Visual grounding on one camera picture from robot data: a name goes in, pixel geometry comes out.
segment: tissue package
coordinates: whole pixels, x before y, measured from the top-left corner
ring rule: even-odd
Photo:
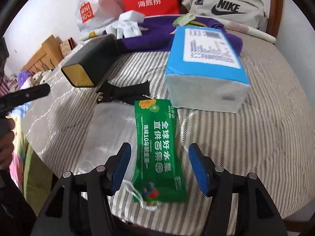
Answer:
[[[250,90],[236,53],[213,28],[176,28],[165,81],[176,108],[236,113]]]

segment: white cord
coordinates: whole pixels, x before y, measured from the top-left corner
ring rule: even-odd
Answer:
[[[155,211],[158,209],[158,206],[148,206],[145,204],[142,195],[139,193],[139,191],[133,186],[132,182],[127,181],[127,180],[123,180],[123,183],[125,183],[126,185],[126,190],[128,193],[130,193],[131,195],[133,195],[139,202],[140,202],[140,206],[148,211]]]

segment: finger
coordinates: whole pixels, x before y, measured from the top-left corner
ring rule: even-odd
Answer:
[[[7,122],[9,124],[9,130],[12,130],[15,128],[15,122],[12,118],[10,118]]]
[[[0,152],[0,164],[4,163],[12,155],[13,150],[14,150],[13,143],[10,143],[4,148],[2,148]]]
[[[12,143],[13,139],[14,132],[10,130],[3,138],[0,139],[0,150]]]
[[[10,164],[12,162],[12,154],[4,161],[4,163],[0,164],[0,170],[7,170],[10,167]]]

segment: purple towel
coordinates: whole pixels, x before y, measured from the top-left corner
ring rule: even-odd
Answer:
[[[22,87],[24,82],[28,79],[28,77],[32,76],[32,74],[29,71],[21,71],[18,74],[18,86],[19,88]]]
[[[142,31],[142,36],[118,40],[119,49],[122,53],[170,51],[174,39],[174,34],[170,33],[175,30],[172,24],[177,18],[178,16],[160,16],[144,19],[144,22],[139,24],[139,26],[148,28],[149,30]],[[210,28],[220,29],[229,40],[235,52],[240,55],[243,46],[241,38],[227,33],[224,26],[212,18],[197,17],[196,21]]]

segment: green packet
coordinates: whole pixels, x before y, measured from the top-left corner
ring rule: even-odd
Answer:
[[[174,144],[176,109],[169,100],[151,99],[136,101],[134,110],[138,136],[134,187],[144,201],[188,201]]]

